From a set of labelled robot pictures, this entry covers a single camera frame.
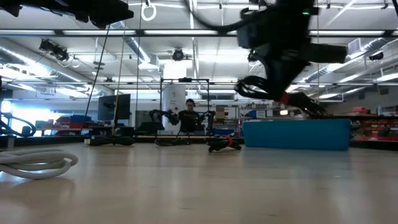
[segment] ceiling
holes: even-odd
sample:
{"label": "ceiling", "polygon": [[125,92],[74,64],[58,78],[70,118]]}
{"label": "ceiling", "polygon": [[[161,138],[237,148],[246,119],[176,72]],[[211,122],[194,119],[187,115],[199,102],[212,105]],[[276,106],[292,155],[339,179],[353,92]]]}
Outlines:
{"label": "ceiling", "polygon": [[[209,21],[216,24],[230,24],[239,20],[239,10],[246,7],[248,1],[245,0],[221,0],[224,8],[218,8],[220,1],[214,0],[198,0],[199,13],[206,17]],[[178,0],[152,0],[157,9],[157,14],[151,21],[144,21],[141,17],[141,2],[142,1],[126,1],[130,4],[130,10],[134,11],[135,16],[129,19],[126,24],[128,29],[191,29],[190,17],[182,8],[182,2]],[[310,24],[311,29],[396,29],[398,28],[398,18],[392,8],[391,1],[387,9],[380,9],[384,5],[383,0],[331,0],[330,9],[323,8],[319,16],[313,16]],[[326,0],[319,0],[321,7],[326,6]],[[151,9],[145,10],[145,15],[149,17]],[[193,28],[202,29],[202,26],[196,22]],[[91,23],[82,23],[76,21],[73,17],[58,16],[50,12],[41,11],[38,9],[24,7],[18,18],[0,11],[0,29],[97,29]],[[43,56],[39,50],[39,45],[42,40],[40,37],[8,37],[11,42],[20,45],[21,47],[30,50],[33,54]],[[112,78],[114,81],[118,80],[119,73],[121,74],[121,82],[151,82],[159,80],[159,72],[150,72],[146,70],[139,70],[139,61],[131,49],[124,44],[122,49],[123,40],[119,37],[110,37],[105,44],[104,38],[98,38],[96,45],[95,37],[50,37],[50,40],[68,49],[68,53],[74,55],[79,59],[75,60],[67,68],[62,68],[61,65],[51,55],[44,55],[46,58],[47,66],[54,70],[63,69],[63,71],[73,71],[82,77],[89,80],[94,79],[92,72],[96,71],[96,65],[93,61],[100,60],[100,53],[105,47],[105,54],[102,61],[105,63],[103,70],[100,70],[98,81],[103,82],[106,78]],[[169,63],[170,51],[175,48],[182,48],[183,52],[187,55],[193,55],[193,40],[191,37],[141,37],[136,38],[140,46],[148,54],[157,55],[160,59],[160,64]],[[344,45],[353,41],[353,38],[314,38],[313,42],[322,44],[335,44]],[[365,46],[367,43],[374,39],[361,39],[361,45]],[[237,79],[245,77],[246,75],[265,76],[264,69],[260,65],[248,64],[246,60],[248,50],[238,47],[237,40],[234,37],[196,37],[195,44],[197,46],[198,58],[198,74],[197,78],[209,78],[216,82],[235,82]],[[384,59],[377,61],[370,61],[368,54],[365,57],[358,57],[354,62],[336,69],[332,72],[324,74],[319,79],[311,80],[309,82],[327,82],[336,83],[341,79],[355,75],[358,72],[372,71],[371,78],[380,76],[379,69],[388,64],[387,63],[396,59],[397,44],[384,46]],[[188,65],[187,75],[194,77],[192,60],[187,60]],[[322,69],[325,64],[313,63],[307,67],[305,71],[300,74],[296,82],[304,82],[306,77],[314,74],[318,69]],[[367,83],[371,81],[369,73],[366,73],[358,78],[351,80],[351,82]],[[31,81],[31,77],[21,75],[17,77],[16,81]],[[117,85],[107,86],[110,90],[115,90]],[[142,89],[156,89],[159,84],[154,85],[140,85]],[[322,87],[322,88],[307,88],[306,86],[292,88],[293,90],[302,90],[307,93],[316,93],[315,95],[322,95],[329,91],[345,91],[347,88],[353,89],[355,86],[344,87]],[[15,86],[8,85],[6,88],[15,88]],[[121,85],[121,89],[135,89],[136,86]],[[216,89],[232,89],[232,85],[228,86],[213,86]]]}

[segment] person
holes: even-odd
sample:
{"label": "person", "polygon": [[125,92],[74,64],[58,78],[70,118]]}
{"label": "person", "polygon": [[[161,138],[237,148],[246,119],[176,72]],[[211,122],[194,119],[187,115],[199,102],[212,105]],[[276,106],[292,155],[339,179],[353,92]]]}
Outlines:
{"label": "person", "polygon": [[181,122],[180,131],[192,133],[197,130],[195,118],[198,118],[199,114],[193,110],[193,107],[195,107],[193,99],[187,99],[185,106],[187,107],[186,110],[178,112]]}

